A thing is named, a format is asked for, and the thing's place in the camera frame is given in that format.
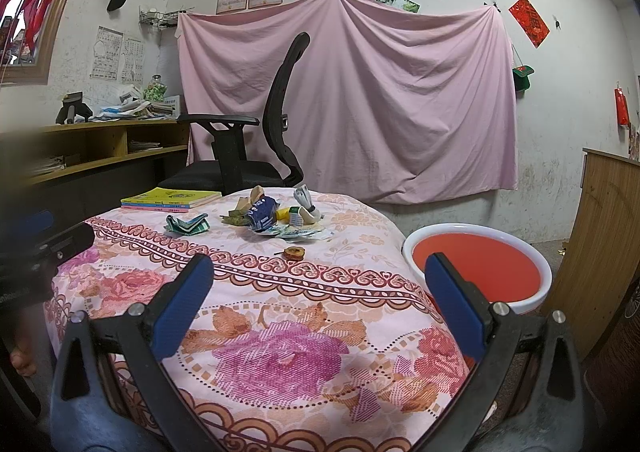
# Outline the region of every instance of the desk shelf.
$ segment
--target desk shelf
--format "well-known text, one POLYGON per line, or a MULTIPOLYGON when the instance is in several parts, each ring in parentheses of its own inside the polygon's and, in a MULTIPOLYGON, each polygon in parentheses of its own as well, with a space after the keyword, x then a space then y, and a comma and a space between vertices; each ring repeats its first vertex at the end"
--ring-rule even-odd
POLYGON ((189 126, 175 120, 87 122, 49 125, 28 134, 28 137, 33 139, 34 158, 79 156, 77 164, 28 178, 27 184, 33 185, 107 165, 186 151, 189 126), (130 153, 130 140, 158 142, 161 147, 130 153))
POLYGON ((85 170, 91 170, 94 168, 103 167, 106 165, 112 165, 115 163, 122 163, 125 161, 132 161, 134 159, 139 159, 139 158, 150 158, 151 156, 160 156, 162 154, 168 154, 170 152, 179 152, 181 150, 187 150, 187 146, 176 145, 171 147, 155 148, 151 150, 141 150, 139 152, 133 152, 132 154, 127 154, 126 156, 114 156, 113 158, 95 159, 93 161, 88 161, 86 163, 79 163, 77 165, 68 166, 64 170, 56 170, 53 172, 49 172, 48 174, 41 174, 39 176, 34 176, 28 180, 28 184, 35 185, 37 183, 42 183, 44 181, 57 179, 59 177, 64 177, 71 174, 76 174, 77 172, 84 172, 85 170))

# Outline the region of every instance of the pink bedsheet backdrop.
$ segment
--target pink bedsheet backdrop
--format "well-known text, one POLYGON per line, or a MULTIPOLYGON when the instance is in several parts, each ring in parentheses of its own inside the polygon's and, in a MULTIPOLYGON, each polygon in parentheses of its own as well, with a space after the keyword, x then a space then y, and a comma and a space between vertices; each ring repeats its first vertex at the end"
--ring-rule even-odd
MULTIPOLYGON (((293 38, 311 44, 293 69, 285 142, 309 188, 365 202, 420 204, 517 185, 511 42, 493 6, 458 15, 373 0, 299 0, 234 15, 181 14, 188 111, 262 117, 293 38)), ((262 127, 249 159, 288 169, 262 127)), ((196 159, 210 135, 193 127, 196 159)))

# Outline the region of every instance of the small bottle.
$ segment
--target small bottle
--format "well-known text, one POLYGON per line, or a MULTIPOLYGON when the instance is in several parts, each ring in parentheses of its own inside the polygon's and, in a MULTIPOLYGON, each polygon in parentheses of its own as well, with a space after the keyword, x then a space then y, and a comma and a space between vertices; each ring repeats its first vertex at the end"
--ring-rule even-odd
POLYGON ((162 83, 160 75, 153 75, 151 82, 145 89, 145 100, 151 100, 152 102, 162 102, 164 100, 164 94, 166 93, 166 86, 162 83))

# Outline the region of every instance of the red envelope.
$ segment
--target red envelope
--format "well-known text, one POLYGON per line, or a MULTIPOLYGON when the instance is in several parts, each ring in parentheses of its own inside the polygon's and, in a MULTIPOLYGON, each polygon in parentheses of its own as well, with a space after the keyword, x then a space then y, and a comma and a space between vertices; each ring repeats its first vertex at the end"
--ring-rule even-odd
POLYGON ((533 45, 539 47, 549 34, 549 28, 529 0, 519 0, 510 7, 509 11, 522 26, 533 45))

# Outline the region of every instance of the floral bedspread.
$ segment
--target floral bedspread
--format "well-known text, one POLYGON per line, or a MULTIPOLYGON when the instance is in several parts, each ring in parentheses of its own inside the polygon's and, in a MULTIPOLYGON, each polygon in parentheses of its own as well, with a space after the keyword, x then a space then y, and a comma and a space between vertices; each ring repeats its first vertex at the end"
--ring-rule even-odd
MULTIPOLYGON (((290 189, 266 192, 296 204, 290 189)), ((211 292, 163 365, 229 450, 409 450, 468 367, 429 293, 411 279, 402 233, 355 199, 312 193, 335 234, 305 243, 305 260, 288 262, 276 254, 289 243, 220 222, 243 194, 195 209, 209 213, 211 229, 189 238, 165 232, 163 212, 89 219, 94 246, 60 267, 45 304, 54 349, 71 312, 121 314, 148 302, 192 255, 208 254, 211 292)), ((153 429, 117 358, 116 370, 136 417, 153 429)))

